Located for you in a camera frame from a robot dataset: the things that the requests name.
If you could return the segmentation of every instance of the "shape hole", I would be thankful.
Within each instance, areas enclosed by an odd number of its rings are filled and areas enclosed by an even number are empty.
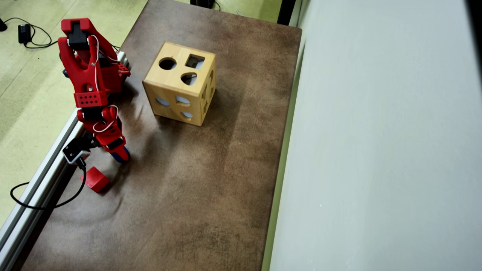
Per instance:
[[[201,69],[204,64],[204,57],[190,54],[186,62],[186,67]]]
[[[204,86],[204,91],[202,92],[202,96],[201,96],[202,99],[205,99],[205,98],[206,98],[206,90],[207,90],[207,88],[208,88],[208,84],[206,84],[206,85]]]
[[[176,61],[170,57],[163,58],[159,61],[159,67],[165,70],[173,69],[176,67],[176,65],[177,65]]]
[[[189,86],[192,86],[196,81],[198,75],[194,72],[186,73],[181,76],[181,81]]]
[[[192,114],[189,113],[189,112],[182,112],[183,116],[188,120],[190,121],[191,118],[192,118]]]
[[[176,96],[176,104],[178,105],[181,105],[181,106],[184,106],[184,107],[188,107],[191,105],[191,102],[189,102],[188,99],[184,98],[184,97],[181,97],[181,96]]]
[[[166,101],[166,100],[164,100],[163,98],[157,97],[157,98],[156,98],[156,101],[157,101],[158,103],[162,104],[163,106],[167,106],[167,107],[169,106],[169,102]]]

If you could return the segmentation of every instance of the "square hole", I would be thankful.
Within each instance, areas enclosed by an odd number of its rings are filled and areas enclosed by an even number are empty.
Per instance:
[[[204,57],[190,54],[186,62],[186,67],[201,69],[204,64]]]

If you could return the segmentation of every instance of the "table surface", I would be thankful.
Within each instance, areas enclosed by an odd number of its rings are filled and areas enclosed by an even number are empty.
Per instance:
[[[111,186],[55,209],[22,269],[261,269],[300,38],[293,27],[149,1],[122,46],[132,76],[114,96],[132,158],[93,150],[88,168]],[[164,41],[216,54],[202,127],[152,114],[141,81]]]

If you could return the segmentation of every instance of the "circular hole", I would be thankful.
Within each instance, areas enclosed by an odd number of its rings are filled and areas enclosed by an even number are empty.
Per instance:
[[[165,70],[173,69],[176,67],[176,65],[177,65],[176,61],[170,57],[163,58],[161,59],[161,61],[159,61],[159,67]]]

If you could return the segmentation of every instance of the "power adapter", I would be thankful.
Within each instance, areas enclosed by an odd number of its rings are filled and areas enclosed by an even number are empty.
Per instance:
[[[32,41],[32,36],[30,35],[30,25],[19,25],[18,26],[18,43],[27,44]]]

